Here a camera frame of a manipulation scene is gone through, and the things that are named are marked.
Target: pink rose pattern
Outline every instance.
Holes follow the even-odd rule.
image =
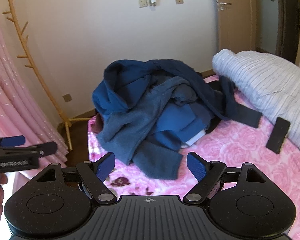
[[[205,81],[217,79],[217,76],[213,76]],[[235,92],[235,99],[240,104],[253,108],[240,91]],[[96,161],[106,154],[91,131],[94,122],[95,118],[92,118],[88,125],[91,161]],[[186,166],[186,155],[189,152],[194,151],[207,161],[219,160],[232,167],[240,167],[243,162],[251,162],[294,202],[297,217],[289,236],[294,240],[300,240],[300,151],[288,139],[285,140],[279,155],[266,149],[265,145],[272,127],[264,116],[258,129],[234,121],[221,122],[212,133],[181,151],[183,158],[177,180],[149,179],[134,164],[125,166],[116,160],[115,169],[105,181],[105,185],[118,197],[120,195],[179,195],[182,199],[197,183]],[[234,185],[235,183],[229,183],[225,188]]]

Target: wooden floor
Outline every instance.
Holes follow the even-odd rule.
[[[80,121],[74,123],[70,127],[71,141],[73,150],[66,155],[68,167],[74,167],[80,162],[89,160],[88,152],[88,122]],[[66,131],[63,129],[61,135],[65,139],[66,144]]]

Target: coat rack branch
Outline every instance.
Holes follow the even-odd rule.
[[[66,128],[66,135],[67,135],[69,149],[70,149],[70,151],[72,151],[73,148],[72,148],[72,142],[71,142],[71,136],[70,136],[70,130],[69,130],[69,128],[72,125],[72,122],[88,121],[89,118],[70,118],[69,119],[67,117],[67,115],[65,114],[65,112],[63,112],[63,110],[61,109],[61,107],[59,106],[57,101],[55,100],[54,96],[52,95],[51,91],[49,90],[47,84],[45,83],[43,77],[41,76],[41,74],[34,62],[34,59],[31,56],[30,50],[27,46],[27,41],[28,41],[29,35],[27,35],[26,38],[23,37],[23,33],[29,22],[26,22],[25,25],[23,26],[23,28],[21,29],[19,22],[18,22],[17,15],[16,15],[16,11],[15,11],[15,8],[13,5],[13,0],[8,0],[8,3],[9,3],[10,11],[3,12],[2,14],[11,14],[11,17],[7,17],[7,19],[14,23],[19,41],[20,41],[23,51],[25,53],[25,55],[18,55],[17,58],[27,58],[29,60],[29,64],[25,65],[25,67],[33,69],[34,74],[37,76],[41,86],[43,87],[43,89],[46,92],[47,96],[49,97],[51,103],[57,110],[58,115],[61,117],[61,119],[65,125],[65,128]]]

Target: electrical outlet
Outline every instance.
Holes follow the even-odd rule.
[[[139,0],[140,8],[147,7],[147,6],[148,6],[147,0]]]
[[[66,95],[63,96],[63,99],[67,103],[67,102],[70,102],[72,100],[72,97],[71,97],[70,94],[66,94]]]
[[[183,0],[176,0],[176,4],[183,4]]]

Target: pile of clothes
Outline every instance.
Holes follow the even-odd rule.
[[[104,122],[97,139],[148,177],[177,179],[180,148],[211,130],[212,120],[258,125],[261,115],[247,117],[251,109],[236,103],[231,81],[221,76],[217,87],[181,61],[115,61],[92,95]]]

